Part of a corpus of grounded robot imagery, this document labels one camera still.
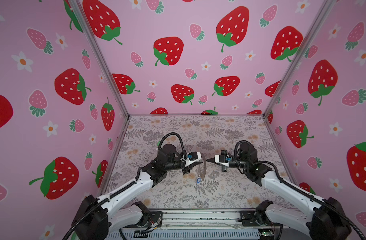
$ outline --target strawberry wallpaper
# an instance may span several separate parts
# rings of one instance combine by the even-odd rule
[[[272,112],[300,187],[339,200],[366,235],[365,0],[335,4]]]
[[[80,2],[130,114],[245,114],[267,108],[323,0]]]
[[[67,1],[0,1],[0,239],[61,239],[123,122]]]

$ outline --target pink wall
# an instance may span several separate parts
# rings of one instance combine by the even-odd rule
[[[296,180],[339,200],[366,235],[366,1],[335,4],[280,98],[271,127]]]
[[[239,114],[265,110],[323,1],[80,2],[129,113]]]
[[[81,200],[97,193],[92,170],[110,159],[108,139],[115,145],[123,125],[86,37],[70,20],[61,0],[0,0],[0,239],[61,239]],[[28,28],[37,31],[28,35]],[[79,74],[91,89],[85,101]],[[115,113],[109,131],[101,117],[107,97]]]

